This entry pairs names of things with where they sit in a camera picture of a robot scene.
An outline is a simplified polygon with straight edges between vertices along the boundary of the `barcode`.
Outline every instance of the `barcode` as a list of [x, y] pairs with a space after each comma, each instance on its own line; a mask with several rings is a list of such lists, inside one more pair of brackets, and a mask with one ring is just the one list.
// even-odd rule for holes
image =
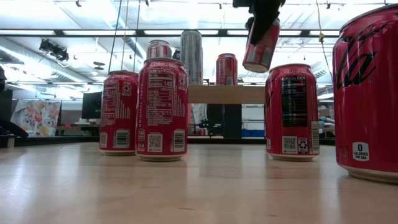
[[311, 122], [312, 130], [312, 153], [319, 154], [319, 125], [318, 121]]
[[100, 147], [106, 147], [108, 144], [108, 134], [107, 133], [101, 133], [99, 135], [99, 146]]
[[297, 136], [282, 136], [282, 153], [297, 154]]
[[115, 148], [129, 148], [129, 147], [130, 147], [130, 130], [124, 130], [124, 129], [117, 130]]
[[163, 134], [148, 134], [148, 152], [162, 152]]
[[183, 151], [185, 151], [185, 130], [175, 130], [173, 152]]

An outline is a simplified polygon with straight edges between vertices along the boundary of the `silver can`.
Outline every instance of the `silver can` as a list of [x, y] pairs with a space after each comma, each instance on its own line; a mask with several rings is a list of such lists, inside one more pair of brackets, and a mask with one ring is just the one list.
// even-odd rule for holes
[[197, 30], [185, 30], [181, 34], [181, 62], [185, 64], [189, 85], [202, 85], [201, 34]]
[[172, 49], [170, 44], [164, 40], [152, 40], [149, 42], [147, 49], [147, 59], [156, 57], [172, 57]]

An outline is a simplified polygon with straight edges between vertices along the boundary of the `red soda can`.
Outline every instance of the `red soda can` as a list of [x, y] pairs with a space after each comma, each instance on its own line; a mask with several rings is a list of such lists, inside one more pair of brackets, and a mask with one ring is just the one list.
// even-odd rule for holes
[[289, 161], [319, 155], [317, 81], [309, 65], [271, 69], [264, 106], [268, 155]]
[[188, 75], [181, 61], [152, 58], [139, 75], [136, 155], [175, 161], [187, 153]]
[[274, 21], [271, 28], [256, 45], [250, 44], [253, 28], [254, 26], [252, 26], [250, 30], [248, 43], [246, 44], [243, 67], [250, 72], [267, 72], [270, 68], [272, 56], [279, 37], [279, 19], [277, 18]]
[[337, 163], [349, 174], [398, 183], [398, 4], [355, 17], [333, 48]]
[[238, 85], [238, 60], [235, 54], [220, 54], [216, 61], [216, 85]]
[[134, 155], [138, 74], [110, 72], [104, 81], [99, 150], [109, 156]]
[[147, 49], [147, 59], [156, 57], [172, 57], [172, 49], [170, 44], [164, 40], [152, 40], [149, 42]]

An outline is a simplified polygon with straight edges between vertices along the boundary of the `computer monitor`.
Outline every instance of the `computer monitor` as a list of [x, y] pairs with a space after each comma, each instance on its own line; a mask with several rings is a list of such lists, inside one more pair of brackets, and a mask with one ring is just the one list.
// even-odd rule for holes
[[81, 109], [81, 118], [83, 119], [101, 118], [101, 98], [102, 98], [102, 92], [85, 93], [83, 95], [83, 107]]

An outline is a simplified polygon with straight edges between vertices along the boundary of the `can lid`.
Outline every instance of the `can lid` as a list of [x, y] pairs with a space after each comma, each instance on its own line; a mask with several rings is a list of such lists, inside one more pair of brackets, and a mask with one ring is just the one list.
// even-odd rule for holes
[[129, 72], [127, 70], [116, 70], [116, 71], [112, 71], [110, 72], [108, 75], [118, 75], [117, 73], [122, 73], [124, 75], [138, 75], [138, 73], [136, 72]]
[[165, 43], [167, 43], [167, 44], [169, 44], [167, 41], [165, 41], [165, 40], [151, 40], [149, 43], [152, 43], [152, 42], [165, 42]]
[[362, 13], [361, 15], [352, 18], [351, 20], [349, 20], [348, 22], [346, 22], [343, 26], [341, 26], [341, 28], [340, 28], [340, 33], [341, 33], [341, 31], [342, 31], [346, 26], [348, 26], [350, 23], [352, 23], [352, 22], [354, 22], [354, 21], [356, 21], [356, 20], [358, 20], [358, 19], [360, 19], [360, 18], [362, 18], [362, 17], [364, 17], [364, 16], [368, 16], [368, 15], [373, 14], [373, 13], [375, 13], [375, 12], [379, 12], [379, 11], [383, 11], [383, 10], [391, 9], [391, 8], [395, 8], [395, 7], [398, 7], [398, 4], [390, 4], [390, 5], [387, 5], [387, 6], [379, 7], [379, 8], [377, 8], [377, 9], [373, 9], [373, 10], [370, 10], [370, 11], [368, 11], [368, 12]]
[[278, 69], [278, 68], [287, 67], [287, 66], [292, 66], [292, 65], [301, 65], [301, 66], [306, 66], [306, 67], [308, 67], [308, 68], [311, 68], [310, 65], [307, 65], [307, 64], [304, 64], [304, 63], [291, 63], [291, 64], [286, 64], [286, 65], [279, 65], [279, 66], [276, 66], [275, 68], [270, 69], [269, 72], [272, 72], [273, 70]]
[[235, 54], [232, 54], [232, 53], [222, 53], [222, 54], [219, 55], [219, 57], [221, 57], [223, 55], [232, 55], [232, 56], [236, 57]]
[[144, 63], [151, 62], [151, 61], [154, 61], [154, 60], [168, 60], [168, 61], [171, 61], [171, 62], [178, 62], [178, 63], [180, 63], [182, 66], [185, 67], [185, 65], [184, 65], [184, 63], [182, 63], [182, 61], [177, 60], [177, 59], [174, 59], [174, 58], [167, 58], [167, 57], [154, 57], [154, 58], [148, 58], [147, 60], [144, 61]]

